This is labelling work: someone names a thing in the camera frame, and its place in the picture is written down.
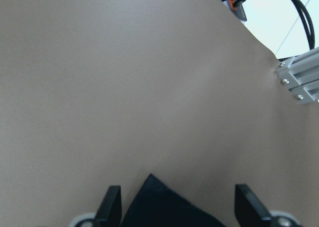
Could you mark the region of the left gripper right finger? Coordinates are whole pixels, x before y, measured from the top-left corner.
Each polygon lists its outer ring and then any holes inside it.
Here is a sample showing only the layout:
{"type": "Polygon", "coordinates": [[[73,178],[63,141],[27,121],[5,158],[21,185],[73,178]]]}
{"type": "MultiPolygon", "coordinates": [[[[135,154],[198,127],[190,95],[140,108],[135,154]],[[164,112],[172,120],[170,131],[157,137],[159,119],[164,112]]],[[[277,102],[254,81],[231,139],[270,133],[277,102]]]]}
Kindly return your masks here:
{"type": "Polygon", "coordinates": [[[241,227],[269,227],[272,216],[246,184],[235,185],[234,212],[241,227]]]}

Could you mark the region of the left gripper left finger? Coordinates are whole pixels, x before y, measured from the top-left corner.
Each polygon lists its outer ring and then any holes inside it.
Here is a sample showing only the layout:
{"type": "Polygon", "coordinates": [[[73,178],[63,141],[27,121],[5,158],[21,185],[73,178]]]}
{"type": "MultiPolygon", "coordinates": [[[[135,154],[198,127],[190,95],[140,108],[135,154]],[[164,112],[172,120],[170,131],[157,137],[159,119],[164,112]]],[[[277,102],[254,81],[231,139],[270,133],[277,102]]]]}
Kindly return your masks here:
{"type": "Polygon", "coordinates": [[[109,186],[95,220],[99,227],[119,227],[122,219],[122,198],[120,186],[109,186]]]}

